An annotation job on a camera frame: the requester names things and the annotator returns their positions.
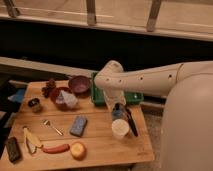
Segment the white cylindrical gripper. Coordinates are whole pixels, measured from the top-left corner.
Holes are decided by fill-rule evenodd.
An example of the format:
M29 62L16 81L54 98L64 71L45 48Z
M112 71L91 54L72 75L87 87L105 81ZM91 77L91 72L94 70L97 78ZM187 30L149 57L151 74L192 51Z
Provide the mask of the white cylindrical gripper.
M104 100L107 108L112 111L116 103L125 105L126 99L123 91L106 90L104 91Z

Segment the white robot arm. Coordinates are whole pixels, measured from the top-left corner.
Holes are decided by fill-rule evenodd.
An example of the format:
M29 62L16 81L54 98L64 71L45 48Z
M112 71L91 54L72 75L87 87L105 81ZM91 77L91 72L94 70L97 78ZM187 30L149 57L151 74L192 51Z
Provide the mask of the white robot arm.
M213 61L126 72L111 60L95 84L109 104L125 91L166 98L159 171L213 171Z

